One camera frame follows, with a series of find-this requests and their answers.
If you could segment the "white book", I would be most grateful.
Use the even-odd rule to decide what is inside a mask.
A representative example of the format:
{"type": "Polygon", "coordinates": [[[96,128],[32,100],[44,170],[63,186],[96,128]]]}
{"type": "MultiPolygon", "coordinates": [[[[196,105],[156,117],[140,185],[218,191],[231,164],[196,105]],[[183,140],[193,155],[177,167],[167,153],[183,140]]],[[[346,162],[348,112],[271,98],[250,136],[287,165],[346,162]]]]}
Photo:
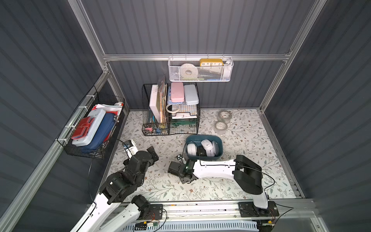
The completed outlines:
{"type": "Polygon", "coordinates": [[[150,93],[149,107],[156,119],[156,122],[160,122],[160,108],[159,108],[159,93],[158,85],[152,85],[150,93]]]}

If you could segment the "black mouse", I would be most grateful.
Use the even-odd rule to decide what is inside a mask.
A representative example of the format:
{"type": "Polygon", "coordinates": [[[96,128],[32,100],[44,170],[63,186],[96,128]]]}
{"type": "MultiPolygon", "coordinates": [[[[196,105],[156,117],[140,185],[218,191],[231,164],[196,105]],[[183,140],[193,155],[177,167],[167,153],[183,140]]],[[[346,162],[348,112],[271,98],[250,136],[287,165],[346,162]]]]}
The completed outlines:
{"type": "Polygon", "coordinates": [[[197,147],[197,156],[199,156],[199,157],[206,157],[207,156],[206,150],[204,149],[203,146],[198,146],[197,147]]]}

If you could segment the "clear tape roll far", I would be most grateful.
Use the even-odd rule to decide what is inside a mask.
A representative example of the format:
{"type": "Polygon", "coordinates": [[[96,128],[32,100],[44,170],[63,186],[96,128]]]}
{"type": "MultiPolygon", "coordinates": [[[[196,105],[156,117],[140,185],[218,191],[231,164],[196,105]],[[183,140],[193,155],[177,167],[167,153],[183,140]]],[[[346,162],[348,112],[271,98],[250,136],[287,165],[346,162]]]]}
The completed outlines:
{"type": "Polygon", "coordinates": [[[225,123],[230,123],[232,119],[232,113],[228,110],[220,110],[217,113],[217,117],[219,121],[223,121],[225,123]]]}

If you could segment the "teal storage box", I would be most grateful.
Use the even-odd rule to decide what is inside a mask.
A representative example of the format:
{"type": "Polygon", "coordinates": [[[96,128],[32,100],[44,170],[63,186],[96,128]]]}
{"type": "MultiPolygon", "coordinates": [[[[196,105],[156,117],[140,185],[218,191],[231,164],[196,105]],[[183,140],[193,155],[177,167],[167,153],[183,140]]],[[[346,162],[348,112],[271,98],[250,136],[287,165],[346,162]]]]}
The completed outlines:
{"type": "Polygon", "coordinates": [[[214,135],[191,135],[185,141],[183,157],[189,160],[212,161],[223,155],[222,140],[214,135]]]}

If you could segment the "yellow clock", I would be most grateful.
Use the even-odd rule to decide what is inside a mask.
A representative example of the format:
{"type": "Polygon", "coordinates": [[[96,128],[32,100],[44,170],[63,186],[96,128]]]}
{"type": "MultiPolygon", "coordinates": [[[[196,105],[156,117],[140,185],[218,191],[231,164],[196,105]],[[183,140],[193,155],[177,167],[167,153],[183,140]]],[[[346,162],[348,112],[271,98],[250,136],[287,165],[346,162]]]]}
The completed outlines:
{"type": "Polygon", "coordinates": [[[200,59],[200,67],[219,67],[224,66],[222,59],[200,59]]]}

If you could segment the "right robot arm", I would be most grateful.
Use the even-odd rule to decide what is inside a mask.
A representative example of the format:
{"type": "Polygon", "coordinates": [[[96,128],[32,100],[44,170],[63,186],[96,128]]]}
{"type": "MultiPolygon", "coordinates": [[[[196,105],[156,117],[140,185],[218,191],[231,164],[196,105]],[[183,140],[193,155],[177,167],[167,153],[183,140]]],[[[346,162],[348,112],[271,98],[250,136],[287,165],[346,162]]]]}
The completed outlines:
{"type": "Polygon", "coordinates": [[[256,208],[269,208],[268,195],[263,187],[262,168],[243,155],[225,161],[192,160],[170,163],[168,173],[179,177],[181,183],[191,183],[198,179],[223,178],[235,181],[246,193],[252,195],[256,208]]]}

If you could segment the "navy blue pouch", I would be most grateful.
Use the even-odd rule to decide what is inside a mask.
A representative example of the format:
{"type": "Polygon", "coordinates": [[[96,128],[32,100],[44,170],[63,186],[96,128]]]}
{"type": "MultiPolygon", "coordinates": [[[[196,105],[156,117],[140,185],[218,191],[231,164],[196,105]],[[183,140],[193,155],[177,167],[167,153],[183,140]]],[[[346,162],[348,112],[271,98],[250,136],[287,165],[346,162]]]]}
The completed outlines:
{"type": "Polygon", "coordinates": [[[105,141],[106,137],[110,135],[116,120],[114,113],[106,113],[98,130],[96,131],[90,144],[80,147],[82,153],[91,153],[97,150],[105,141]]]}

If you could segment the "white plastic case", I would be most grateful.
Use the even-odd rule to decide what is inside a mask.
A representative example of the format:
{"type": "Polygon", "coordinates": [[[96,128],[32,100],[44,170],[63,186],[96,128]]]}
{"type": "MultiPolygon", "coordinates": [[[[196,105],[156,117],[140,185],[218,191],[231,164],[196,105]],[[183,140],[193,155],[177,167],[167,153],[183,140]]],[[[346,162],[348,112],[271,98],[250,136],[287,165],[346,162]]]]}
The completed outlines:
{"type": "Polygon", "coordinates": [[[91,125],[91,127],[88,131],[87,136],[84,137],[84,138],[79,138],[79,139],[76,139],[76,140],[72,140],[72,144],[77,146],[77,147],[86,146],[86,145],[90,144],[90,142],[92,141],[96,131],[98,130],[98,127],[100,126],[105,114],[106,114],[106,111],[103,110],[102,108],[90,111],[89,114],[86,117],[92,117],[92,118],[94,118],[94,121],[93,121],[93,123],[92,123],[92,125],[91,125]]]}

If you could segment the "light grey pencil case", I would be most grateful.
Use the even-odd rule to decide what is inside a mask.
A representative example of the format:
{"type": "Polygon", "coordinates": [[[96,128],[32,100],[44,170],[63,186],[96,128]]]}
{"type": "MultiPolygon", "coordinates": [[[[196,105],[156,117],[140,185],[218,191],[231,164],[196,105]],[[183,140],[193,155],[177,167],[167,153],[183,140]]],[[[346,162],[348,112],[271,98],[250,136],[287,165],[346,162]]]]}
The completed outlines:
{"type": "Polygon", "coordinates": [[[185,103],[187,105],[199,104],[199,96],[195,85],[184,85],[185,103]]]}

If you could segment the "white rounded mouse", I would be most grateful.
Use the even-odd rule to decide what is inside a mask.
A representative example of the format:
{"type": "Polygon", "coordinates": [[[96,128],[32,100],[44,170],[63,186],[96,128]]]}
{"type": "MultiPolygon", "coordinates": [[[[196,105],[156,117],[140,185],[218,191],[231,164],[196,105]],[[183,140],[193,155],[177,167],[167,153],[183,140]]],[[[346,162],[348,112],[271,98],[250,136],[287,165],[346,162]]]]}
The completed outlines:
{"type": "Polygon", "coordinates": [[[189,156],[196,156],[197,155],[197,151],[198,151],[197,145],[195,145],[193,143],[187,144],[187,146],[186,146],[186,152],[187,152],[187,154],[189,156]]]}

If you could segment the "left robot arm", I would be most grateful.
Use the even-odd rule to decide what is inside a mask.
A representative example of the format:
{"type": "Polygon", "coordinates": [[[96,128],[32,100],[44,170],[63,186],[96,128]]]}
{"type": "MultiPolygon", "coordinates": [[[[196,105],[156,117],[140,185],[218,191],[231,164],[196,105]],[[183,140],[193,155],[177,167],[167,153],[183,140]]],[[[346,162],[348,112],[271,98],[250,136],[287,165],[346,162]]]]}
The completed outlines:
{"type": "Polygon", "coordinates": [[[161,219],[161,206],[153,207],[143,195],[136,195],[121,213],[105,222],[128,196],[143,185],[148,168],[158,160],[159,157],[152,146],[146,151],[136,152],[124,169],[107,177],[93,203],[71,231],[120,232],[138,219],[161,219]]]}

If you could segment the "silver mouse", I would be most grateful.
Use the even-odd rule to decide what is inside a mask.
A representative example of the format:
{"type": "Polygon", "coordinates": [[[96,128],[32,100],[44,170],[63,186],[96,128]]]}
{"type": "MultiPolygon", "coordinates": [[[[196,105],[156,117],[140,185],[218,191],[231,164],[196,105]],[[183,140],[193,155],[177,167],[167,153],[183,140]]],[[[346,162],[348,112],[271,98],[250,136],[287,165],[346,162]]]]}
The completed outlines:
{"type": "Polygon", "coordinates": [[[212,141],[213,148],[214,148],[214,156],[219,156],[219,145],[216,141],[212,141]]]}

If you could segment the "pink pencil case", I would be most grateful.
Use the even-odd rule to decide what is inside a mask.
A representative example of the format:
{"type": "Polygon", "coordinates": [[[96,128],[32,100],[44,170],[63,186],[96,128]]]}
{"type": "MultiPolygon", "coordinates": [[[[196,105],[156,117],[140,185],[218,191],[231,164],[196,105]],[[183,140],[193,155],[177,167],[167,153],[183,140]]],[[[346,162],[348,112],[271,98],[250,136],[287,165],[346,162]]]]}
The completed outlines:
{"type": "Polygon", "coordinates": [[[182,103],[185,101],[184,84],[182,82],[171,83],[171,102],[182,103]]]}

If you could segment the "white mesh wall basket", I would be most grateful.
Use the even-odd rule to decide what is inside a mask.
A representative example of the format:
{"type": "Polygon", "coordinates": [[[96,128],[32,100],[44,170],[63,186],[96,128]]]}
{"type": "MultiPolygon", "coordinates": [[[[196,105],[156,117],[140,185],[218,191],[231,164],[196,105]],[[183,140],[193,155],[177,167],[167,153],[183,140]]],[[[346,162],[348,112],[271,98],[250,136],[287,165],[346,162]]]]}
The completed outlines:
{"type": "Polygon", "coordinates": [[[169,79],[171,82],[229,82],[234,68],[231,57],[205,57],[205,56],[171,56],[168,58],[169,79]],[[222,59],[224,66],[200,67],[200,59],[222,59]],[[190,63],[198,68],[199,75],[196,79],[183,79],[179,68],[185,63],[190,63]]]}

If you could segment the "clear tape roll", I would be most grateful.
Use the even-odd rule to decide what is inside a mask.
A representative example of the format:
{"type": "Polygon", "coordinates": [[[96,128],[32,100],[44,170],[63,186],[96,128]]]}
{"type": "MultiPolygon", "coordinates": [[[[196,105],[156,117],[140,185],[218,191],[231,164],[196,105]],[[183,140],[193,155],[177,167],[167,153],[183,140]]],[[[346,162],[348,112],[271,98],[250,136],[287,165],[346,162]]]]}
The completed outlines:
{"type": "Polygon", "coordinates": [[[232,113],[228,110],[220,110],[217,113],[217,117],[219,121],[223,121],[225,123],[230,123],[232,119],[232,113]]]}
{"type": "Polygon", "coordinates": [[[227,132],[228,125],[223,121],[217,121],[214,124],[214,132],[217,134],[225,134],[227,132]]]}

